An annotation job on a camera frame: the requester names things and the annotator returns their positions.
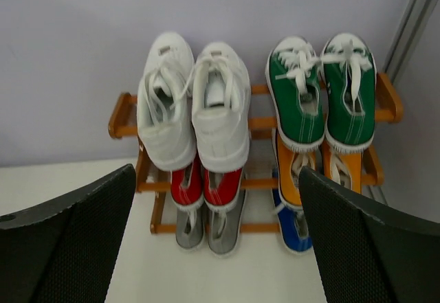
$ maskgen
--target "white floor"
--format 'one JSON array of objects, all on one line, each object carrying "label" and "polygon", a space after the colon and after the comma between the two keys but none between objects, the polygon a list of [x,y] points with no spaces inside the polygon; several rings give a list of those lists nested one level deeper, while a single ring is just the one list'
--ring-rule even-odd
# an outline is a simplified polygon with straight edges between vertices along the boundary
[{"label": "white floor", "polygon": [[[134,159],[0,168],[0,215],[69,192]],[[134,198],[107,303],[306,302],[323,303],[324,291],[313,253],[287,253],[275,234],[245,234],[236,254],[215,258],[204,245],[191,254],[173,235],[149,232],[153,194]],[[250,192],[246,221],[275,221],[269,192]],[[167,201],[164,222],[175,210]]]}]

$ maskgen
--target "white wall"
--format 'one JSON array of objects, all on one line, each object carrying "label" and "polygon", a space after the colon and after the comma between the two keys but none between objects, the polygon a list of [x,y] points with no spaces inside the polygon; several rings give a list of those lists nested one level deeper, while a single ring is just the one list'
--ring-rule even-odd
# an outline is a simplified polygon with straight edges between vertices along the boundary
[{"label": "white wall", "polygon": [[[153,39],[184,35],[197,54],[224,40],[263,82],[268,52],[299,34],[319,50],[341,31],[362,36],[381,66],[407,0],[0,0],[0,165],[121,157],[107,121],[136,92]],[[259,98],[253,114],[270,113]]]},{"label": "white wall", "polygon": [[397,90],[404,118],[375,137],[388,204],[440,223],[440,5],[437,4]]}]

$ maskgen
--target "blue canvas shoe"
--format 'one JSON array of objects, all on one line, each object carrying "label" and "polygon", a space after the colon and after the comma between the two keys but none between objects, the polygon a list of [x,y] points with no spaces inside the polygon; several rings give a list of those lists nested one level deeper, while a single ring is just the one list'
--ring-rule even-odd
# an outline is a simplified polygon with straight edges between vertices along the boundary
[{"label": "blue canvas shoe", "polygon": [[[272,171],[272,177],[278,178],[278,171]],[[275,211],[281,228],[284,246],[293,254],[303,254],[311,249],[311,238],[304,212],[293,211],[282,204],[277,189],[272,190]]]}]

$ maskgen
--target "gray canvas shoe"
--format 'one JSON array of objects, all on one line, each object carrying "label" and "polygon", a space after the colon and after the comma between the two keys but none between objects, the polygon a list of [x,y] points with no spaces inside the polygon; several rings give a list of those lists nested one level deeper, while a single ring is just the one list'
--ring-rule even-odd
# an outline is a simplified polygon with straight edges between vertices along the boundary
[{"label": "gray canvas shoe", "polygon": [[177,210],[176,241],[186,251],[200,248],[204,243],[205,229],[202,207],[194,212]]},{"label": "gray canvas shoe", "polygon": [[228,257],[237,247],[245,200],[246,191],[240,190],[236,205],[232,210],[229,212],[213,212],[210,210],[208,244],[214,255]]}]

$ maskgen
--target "wooden shoe rack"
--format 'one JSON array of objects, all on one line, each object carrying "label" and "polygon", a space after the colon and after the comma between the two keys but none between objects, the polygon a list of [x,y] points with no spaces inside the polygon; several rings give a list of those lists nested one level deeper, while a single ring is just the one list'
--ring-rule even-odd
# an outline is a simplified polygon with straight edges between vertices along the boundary
[{"label": "wooden shoe rack", "polygon": [[[269,93],[267,85],[252,85],[252,95]],[[399,122],[403,116],[400,97],[386,74],[377,75],[376,98],[379,108],[375,112],[376,122]],[[137,96],[121,93],[109,121],[109,134],[114,139],[138,136],[136,125]],[[249,119],[252,139],[271,139],[272,129],[276,127],[275,117],[254,117]],[[158,172],[157,181],[147,183],[150,168],[154,167],[139,137],[139,153],[136,164],[136,192],[155,192],[155,203],[151,215],[150,231],[152,234],[174,233],[175,224],[162,224],[165,195],[170,190],[169,174]],[[384,173],[379,157],[373,146],[370,146],[359,160],[362,160],[364,173],[361,175],[362,185],[380,186],[384,181]],[[246,190],[271,190],[278,187],[277,179],[244,179],[241,188]],[[279,232],[278,223],[242,224],[241,232],[268,233]]]}]

